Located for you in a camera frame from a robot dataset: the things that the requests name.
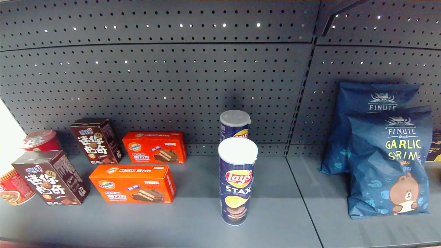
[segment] lay's stax can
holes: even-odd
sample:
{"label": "lay's stax can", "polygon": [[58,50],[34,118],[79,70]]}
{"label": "lay's stax can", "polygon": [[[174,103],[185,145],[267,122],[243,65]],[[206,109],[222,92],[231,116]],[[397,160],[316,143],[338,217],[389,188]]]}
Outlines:
{"label": "lay's stax can", "polygon": [[228,110],[220,114],[220,141],[231,137],[248,138],[250,115],[240,110]]}
{"label": "lay's stax can", "polygon": [[219,144],[218,152],[222,219],[240,225],[248,214],[258,149],[249,139],[231,137]]}

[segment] cardboard box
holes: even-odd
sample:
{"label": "cardboard box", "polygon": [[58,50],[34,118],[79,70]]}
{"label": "cardboard box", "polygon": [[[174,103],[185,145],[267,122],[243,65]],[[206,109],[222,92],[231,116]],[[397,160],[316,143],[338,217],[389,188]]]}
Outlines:
{"label": "cardboard box", "polygon": [[12,166],[50,206],[80,205],[89,194],[62,150],[28,151]]}
{"label": "cardboard box", "polygon": [[109,203],[171,203],[176,193],[167,165],[99,165],[89,178]]}
{"label": "cardboard box", "polygon": [[432,144],[430,145],[427,162],[441,162],[441,132],[434,132]]}
{"label": "cardboard box", "polygon": [[129,132],[124,146],[134,163],[185,163],[187,153],[179,132]]}
{"label": "cardboard box", "polygon": [[91,164],[117,164],[123,157],[108,119],[81,119],[69,126]]}

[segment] garlic shrimp chips bag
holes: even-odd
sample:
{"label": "garlic shrimp chips bag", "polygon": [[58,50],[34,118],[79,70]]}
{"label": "garlic shrimp chips bag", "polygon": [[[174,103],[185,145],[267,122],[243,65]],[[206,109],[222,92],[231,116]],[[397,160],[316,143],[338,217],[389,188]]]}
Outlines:
{"label": "garlic shrimp chips bag", "polygon": [[429,181],[423,164],[432,141],[431,107],[348,114],[352,152],[352,219],[426,213]]}
{"label": "garlic shrimp chips bag", "polygon": [[320,172],[328,175],[349,173],[348,139],[351,134],[347,113],[376,113],[410,107],[420,85],[367,84],[341,82],[329,137]]}

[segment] orange snack box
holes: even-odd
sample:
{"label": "orange snack box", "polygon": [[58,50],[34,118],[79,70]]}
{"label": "orange snack box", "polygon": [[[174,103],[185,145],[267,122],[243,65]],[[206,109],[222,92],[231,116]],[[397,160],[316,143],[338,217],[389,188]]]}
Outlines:
{"label": "orange snack box", "polygon": [[124,146],[134,163],[185,163],[187,154],[182,133],[129,132]]}
{"label": "orange snack box", "polygon": [[167,165],[99,165],[89,176],[108,203],[171,203],[175,182]]}

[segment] bear cartoon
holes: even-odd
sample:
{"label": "bear cartoon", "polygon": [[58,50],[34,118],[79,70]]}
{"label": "bear cartoon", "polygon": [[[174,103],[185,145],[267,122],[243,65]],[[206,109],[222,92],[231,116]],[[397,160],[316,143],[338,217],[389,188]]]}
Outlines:
{"label": "bear cartoon", "polygon": [[393,203],[393,214],[405,213],[418,207],[419,185],[410,173],[400,176],[389,190],[389,199]]}

